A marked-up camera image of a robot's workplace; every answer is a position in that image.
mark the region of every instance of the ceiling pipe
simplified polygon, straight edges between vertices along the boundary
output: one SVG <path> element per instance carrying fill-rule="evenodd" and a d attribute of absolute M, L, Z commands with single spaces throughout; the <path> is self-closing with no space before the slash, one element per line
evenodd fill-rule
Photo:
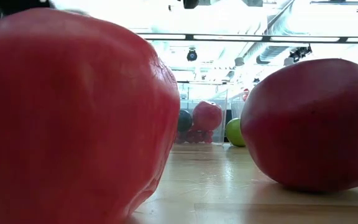
<path fill-rule="evenodd" d="M 289 9 L 291 8 L 292 4 L 295 0 L 290 0 L 287 4 L 283 7 L 283 9 L 267 24 L 267 28 L 264 31 L 263 35 L 282 35 L 285 34 L 285 25 L 287 23 L 287 17 L 289 16 Z M 252 64 L 256 63 L 256 58 L 258 54 L 261 54 L 261 50 L 268 46 L 269 44 L 266 43 L 251 43 L 249 42 L 247 45 L 251 44 L 249 49 L 241 55 L 244 58 L 245 63 L 249 63 L 250 59 L 255 58 Z"/>

